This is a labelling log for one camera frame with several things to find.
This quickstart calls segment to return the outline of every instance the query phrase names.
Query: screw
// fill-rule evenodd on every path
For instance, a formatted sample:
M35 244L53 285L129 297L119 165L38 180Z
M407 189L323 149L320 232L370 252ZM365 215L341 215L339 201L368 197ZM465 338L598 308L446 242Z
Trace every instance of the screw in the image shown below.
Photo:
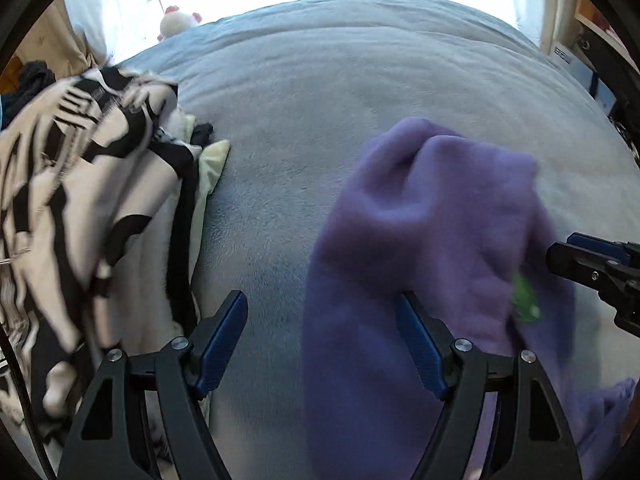
M469 352L474 346L471 344L469 339L456 339L456 350L460 350L461 352Z
M536 355L531 350L523 350L520 352L520 357L524 362L529 364L535 363L537 359Z
M183 336L176 337L171 341L171 348L174 350L183 350L189 346L189 340Z
M122 350L120 350L119 348L114 348L113 350L110 350L109 353L107 354L107 359L112 363L119 361L121 357L122 357Z

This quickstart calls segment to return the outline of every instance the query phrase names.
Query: black cable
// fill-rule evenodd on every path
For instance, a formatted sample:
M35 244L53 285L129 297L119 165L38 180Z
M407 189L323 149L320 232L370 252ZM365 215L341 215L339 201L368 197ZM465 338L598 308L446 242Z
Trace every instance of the black cable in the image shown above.
M24 383L24 377L20 371L20 365L18 364L18 358L15 355L14 347L11 345L9 338L4 331L4 327L0 325L0 350L4 354L7 364L9 365L9 372L14 380L15 389L18 391L18 399L20 399L20 405L22 407L22 414L24 415L24 423L29 431L31 442L33 443L33 449L36 451L36 455L44 471L44 475L47 480L56 480L56 473L53 471L47 451L44 449L44 444L40 437L40 431L36 426L35 416L33 415L33 407L31 405L31 399L27 392L27 385Z

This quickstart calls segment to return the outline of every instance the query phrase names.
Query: green object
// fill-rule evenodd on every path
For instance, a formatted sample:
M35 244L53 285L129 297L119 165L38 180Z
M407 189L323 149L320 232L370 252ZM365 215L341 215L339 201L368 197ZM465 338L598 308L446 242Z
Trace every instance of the green object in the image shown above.
M542 312L538 306L536 293L533 291L531 284L519 272L513 279L511 303L513 303L520 321L530 323L540 320Z

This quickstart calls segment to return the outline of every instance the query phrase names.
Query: black and beige garment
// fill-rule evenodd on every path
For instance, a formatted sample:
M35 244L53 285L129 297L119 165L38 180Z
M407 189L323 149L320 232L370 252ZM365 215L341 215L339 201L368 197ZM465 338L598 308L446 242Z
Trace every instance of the black and beige garment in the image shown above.
M169 81L91 70L0 136L0 322L45 436L68 428L99 350L122 339L114 266L200 155L159 129L176 105ZM20 422L6 368L0 354L0 408Z

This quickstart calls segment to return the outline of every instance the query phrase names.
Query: white plush toy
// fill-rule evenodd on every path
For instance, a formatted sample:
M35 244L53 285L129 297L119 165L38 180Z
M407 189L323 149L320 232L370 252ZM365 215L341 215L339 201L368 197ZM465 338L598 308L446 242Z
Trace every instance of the white plush toy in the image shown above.
M169 6L166 8L162 21L160 22L158 41L180 34L188 28L197 27L201 21L202 16L197 12L187 14L186 12L182 12L178 6Z

